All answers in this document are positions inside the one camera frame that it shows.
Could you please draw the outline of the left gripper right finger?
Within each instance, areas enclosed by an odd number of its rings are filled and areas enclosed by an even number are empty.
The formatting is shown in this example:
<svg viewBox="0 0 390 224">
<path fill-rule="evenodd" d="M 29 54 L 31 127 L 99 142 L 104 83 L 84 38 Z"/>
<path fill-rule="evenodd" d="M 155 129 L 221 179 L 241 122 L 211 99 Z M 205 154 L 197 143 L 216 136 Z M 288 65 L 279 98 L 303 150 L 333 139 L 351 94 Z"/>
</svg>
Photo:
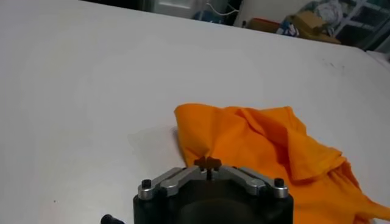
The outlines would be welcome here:
<svg viewBox="0 0 390 224">
<path fill-rule="evenodd" d="M 282 178 L 272 179 L 248 167 L 222 165 L 216 158 L 210 158 L 210 172 L 211 180 L 237 184 L 249 195 L 270 194 L 273 198 L 288 198 L 288 186 Z"/>
</svg>

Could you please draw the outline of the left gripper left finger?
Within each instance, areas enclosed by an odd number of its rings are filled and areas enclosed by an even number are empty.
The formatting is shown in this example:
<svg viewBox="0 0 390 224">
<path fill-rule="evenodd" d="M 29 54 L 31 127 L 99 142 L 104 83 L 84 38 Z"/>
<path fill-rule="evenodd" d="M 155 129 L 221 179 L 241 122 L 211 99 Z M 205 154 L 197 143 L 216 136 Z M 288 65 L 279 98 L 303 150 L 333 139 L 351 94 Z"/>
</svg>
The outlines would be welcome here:
<svg viewBox="0 0 390 224">
<path fill-rule="evenodd" d="M 140 200 L 201 200 L 202 185 L 210 179 L 209 159 L 201 157 L 187 168 L 174 167 L 154 179 L 143 179 L 138 186 Z"/>
</svg>

